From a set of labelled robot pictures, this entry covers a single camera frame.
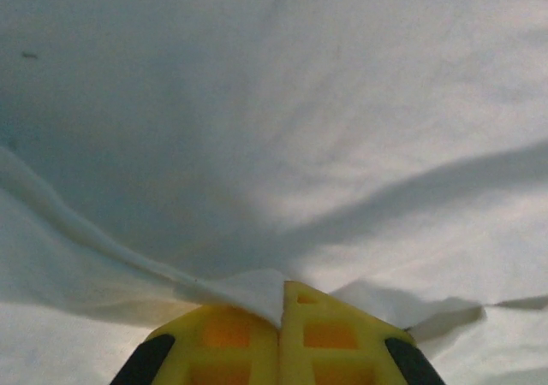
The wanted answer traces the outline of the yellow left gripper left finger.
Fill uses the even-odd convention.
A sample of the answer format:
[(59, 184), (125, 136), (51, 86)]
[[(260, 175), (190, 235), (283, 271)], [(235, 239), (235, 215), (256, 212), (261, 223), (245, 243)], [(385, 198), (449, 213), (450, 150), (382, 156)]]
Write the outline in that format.
[(204, 305), (153, 330), (112, 384), (278, 383), (278, 332), (243, 309)]

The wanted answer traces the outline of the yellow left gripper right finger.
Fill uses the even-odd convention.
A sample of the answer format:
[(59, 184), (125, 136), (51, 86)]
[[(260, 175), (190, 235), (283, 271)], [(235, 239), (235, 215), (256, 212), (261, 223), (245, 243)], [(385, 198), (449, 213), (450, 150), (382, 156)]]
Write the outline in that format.
[(280, 384), (443, 384), (414, 338), (304, 283), (286, 281)]

